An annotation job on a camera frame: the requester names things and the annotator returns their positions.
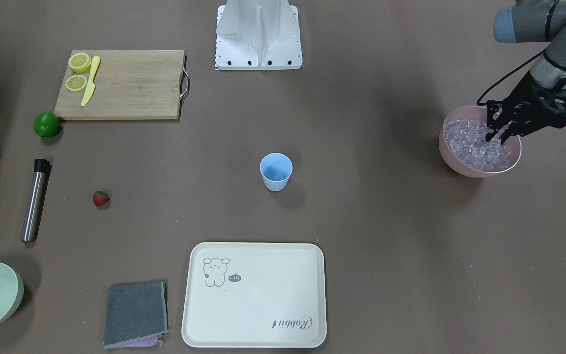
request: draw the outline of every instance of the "yellow knife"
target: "yellow knife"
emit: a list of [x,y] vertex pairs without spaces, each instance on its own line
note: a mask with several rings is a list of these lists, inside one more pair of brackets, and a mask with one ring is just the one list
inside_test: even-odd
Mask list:
[[100,60],[99,56],[94,56],[93,59],[90,60],[90,73],[88,74],[87,88],[85,89],[83,101],[80,103],[82,107],[86,106],[90,98],[93,96],[93,92],[95,92],[95,84],[93,83],[93,80],[95,79],[95,74],[97,73]]

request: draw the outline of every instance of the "white plastic mount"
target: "white plastic mount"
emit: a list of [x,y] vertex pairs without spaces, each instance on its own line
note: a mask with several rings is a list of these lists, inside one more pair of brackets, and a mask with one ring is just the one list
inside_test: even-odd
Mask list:
[[287,0],[228,0],[218,8],[219,70],[300,69],[298,9]]

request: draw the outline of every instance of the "yellow lemon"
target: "yellow lemon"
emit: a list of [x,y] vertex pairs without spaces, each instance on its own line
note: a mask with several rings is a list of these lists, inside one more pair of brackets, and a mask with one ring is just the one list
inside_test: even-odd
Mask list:
[[67,90],[72,92],[77,92],[79,90],[85,89],[87,83],[87,78],[84,75],[74,75],[67,79],[65,86]]
[[87,72],[90,69],[90,56],[76,53],[69,58],[69,67],[75,72]]

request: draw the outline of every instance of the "blue cup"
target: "blue cup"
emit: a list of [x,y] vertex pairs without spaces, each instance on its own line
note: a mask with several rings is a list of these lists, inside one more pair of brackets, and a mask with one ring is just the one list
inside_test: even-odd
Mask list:
[[292,175],[292,161],[289,157],[274,152],[261,160],[259,169],[265,187],[271,191],[280,191]]

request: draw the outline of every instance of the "lime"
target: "lime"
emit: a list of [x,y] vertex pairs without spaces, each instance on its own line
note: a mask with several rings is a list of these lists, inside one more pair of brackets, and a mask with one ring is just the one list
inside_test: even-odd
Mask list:
[[53,112],[42,112],[34,119],[34,131],[40,137],[53,137],[60,128],[60,121]]
[[90,69],[90,56],[76,53],[69,58],[69,67],[75,72],[87,72]]
[[65,83],[67,90],[72,92],[78,92],[79,90],[85,89],[87,83],[87,78],[84,75],[73,75]]

